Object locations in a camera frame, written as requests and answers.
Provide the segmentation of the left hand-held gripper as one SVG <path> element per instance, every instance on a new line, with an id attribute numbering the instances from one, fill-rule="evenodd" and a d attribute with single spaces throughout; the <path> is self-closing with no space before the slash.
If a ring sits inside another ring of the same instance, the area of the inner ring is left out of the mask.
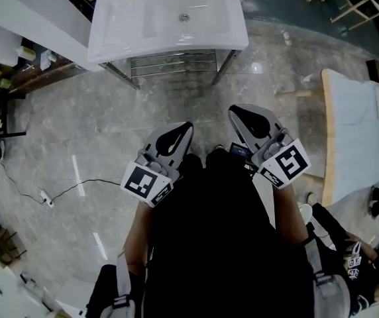
<path id="1" fill-rule="evenodd" d="M 121 190 L 156 207 L 180 179 L 179 166 L 193 138 L 191 122 L 172 123 L 150 134 L 135 160 L 127 165 Z"/>

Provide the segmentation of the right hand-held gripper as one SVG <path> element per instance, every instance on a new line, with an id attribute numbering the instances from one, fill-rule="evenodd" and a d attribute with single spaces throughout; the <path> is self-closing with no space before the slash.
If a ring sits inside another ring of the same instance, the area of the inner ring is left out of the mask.
<path id="1" fill-rule="evenodd" d="M 300 139 L 294 138 L 271 110 L 249 104 L 231 105 L 229 120 L 248 148 L 248 164 L 275 188 L 290 185 L 311 167 Z"/>

